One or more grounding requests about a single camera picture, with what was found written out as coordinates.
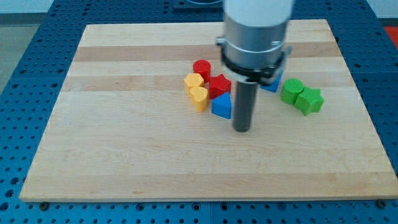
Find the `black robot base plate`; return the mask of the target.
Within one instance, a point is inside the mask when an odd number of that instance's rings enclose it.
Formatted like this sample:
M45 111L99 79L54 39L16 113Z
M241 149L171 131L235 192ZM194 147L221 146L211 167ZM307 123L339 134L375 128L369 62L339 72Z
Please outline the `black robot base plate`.
M222 9L223 0L173 0L173 9Z

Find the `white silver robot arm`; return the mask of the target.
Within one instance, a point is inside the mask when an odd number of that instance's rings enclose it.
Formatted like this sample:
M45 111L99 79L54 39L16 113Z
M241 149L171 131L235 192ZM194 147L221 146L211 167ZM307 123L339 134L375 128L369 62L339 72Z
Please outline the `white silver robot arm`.
M236 80L233 128L249 131L259 86L282 75L291 48L285 36L294 0L224 0L216 44L226 74Z

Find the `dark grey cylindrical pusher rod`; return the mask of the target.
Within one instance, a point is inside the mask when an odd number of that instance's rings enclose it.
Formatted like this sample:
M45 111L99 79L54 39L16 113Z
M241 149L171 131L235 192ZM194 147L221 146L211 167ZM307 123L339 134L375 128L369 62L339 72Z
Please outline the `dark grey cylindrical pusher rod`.
M249 131L256 101L258 84L237 82L234 99L233 128L238 132Z

